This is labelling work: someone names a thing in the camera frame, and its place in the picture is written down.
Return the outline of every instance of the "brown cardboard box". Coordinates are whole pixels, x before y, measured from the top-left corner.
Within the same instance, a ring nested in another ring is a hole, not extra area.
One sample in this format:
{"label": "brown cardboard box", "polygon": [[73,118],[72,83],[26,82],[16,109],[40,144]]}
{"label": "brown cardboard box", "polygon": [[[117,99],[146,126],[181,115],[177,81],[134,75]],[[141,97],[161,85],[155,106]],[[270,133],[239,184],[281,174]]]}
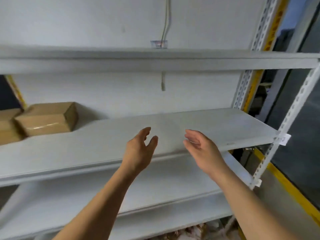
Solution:
{"label": "brown cardboard box", "polygon": [[15,118],[28,136],[71,132],[78,121],[75,102],[33,104]]}
{"label": "brown cardboard box", "polygon": [[21,113],[21,109],[7,109],[0,111],[0,145],[21,141],[24,136],[14,117]]}

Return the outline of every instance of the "left hand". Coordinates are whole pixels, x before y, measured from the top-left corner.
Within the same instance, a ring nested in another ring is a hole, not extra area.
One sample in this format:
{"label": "left hand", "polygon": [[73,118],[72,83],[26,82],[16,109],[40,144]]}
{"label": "left hand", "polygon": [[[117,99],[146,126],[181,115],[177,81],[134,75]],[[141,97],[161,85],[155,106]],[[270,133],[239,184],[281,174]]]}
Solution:
{"label": "left hand", "polygon": [[157,136],[152,137],[148,145],[144,143],[150,130],[151,127],[140,130],[133,139],[127,142],[121,166],[135,175],[138,175],[150,164],[158,145]]}

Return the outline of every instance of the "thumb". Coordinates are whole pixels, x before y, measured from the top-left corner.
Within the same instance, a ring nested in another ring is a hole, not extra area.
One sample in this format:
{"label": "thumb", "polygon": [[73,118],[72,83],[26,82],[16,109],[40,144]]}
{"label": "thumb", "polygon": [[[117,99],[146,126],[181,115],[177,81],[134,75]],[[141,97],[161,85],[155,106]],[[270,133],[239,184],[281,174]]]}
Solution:
{"label": "thumb", "polygon": [[190,152],[190,154],[194,157],[197,153],[197,148],[195,148],[189,140],[184,140],[183,144],[185,148]]}
{"label": "thumb", "polygon": [[146,147],[153,154],[155,149],[156,149],[156,147],[157,147],[157,145],[158,145],[158,137],[154,136],[154,137],[151,138],[149,144]]}

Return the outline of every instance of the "forearm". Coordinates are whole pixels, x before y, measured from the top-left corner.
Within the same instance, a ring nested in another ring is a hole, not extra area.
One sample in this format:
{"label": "forearm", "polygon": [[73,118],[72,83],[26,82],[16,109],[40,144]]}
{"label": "forearm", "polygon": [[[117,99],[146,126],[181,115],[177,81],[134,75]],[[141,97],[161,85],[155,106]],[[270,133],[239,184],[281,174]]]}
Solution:
{"label": "forearm", "polygon": [[135,173],[120,167],[54,240],[108,239],[123,198],[135,177]]}
{"label": "forearm", "polygon": [[263,205],[261,200],[231,170],[216,179],[247,240],[297,239]]}

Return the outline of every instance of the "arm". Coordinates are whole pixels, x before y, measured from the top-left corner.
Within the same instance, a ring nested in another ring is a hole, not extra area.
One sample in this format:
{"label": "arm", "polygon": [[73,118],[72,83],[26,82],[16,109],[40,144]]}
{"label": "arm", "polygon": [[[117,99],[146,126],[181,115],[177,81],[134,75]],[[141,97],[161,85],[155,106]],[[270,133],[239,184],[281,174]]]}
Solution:
{"label": "arm", "polygon": [[127,143],[121,166],[103,189],[67,224],[54,240],[108,239],[123,198],[134,179],[145,169],[158,144],[154,136],[146,146],[150,127]]}
{"label": "arm", "polygon": [[186,130],[184,145],[197,165],[222,189],[247,240],[297,239],[265,208],[260,199],[227,166],[217,146],[196,130]]}

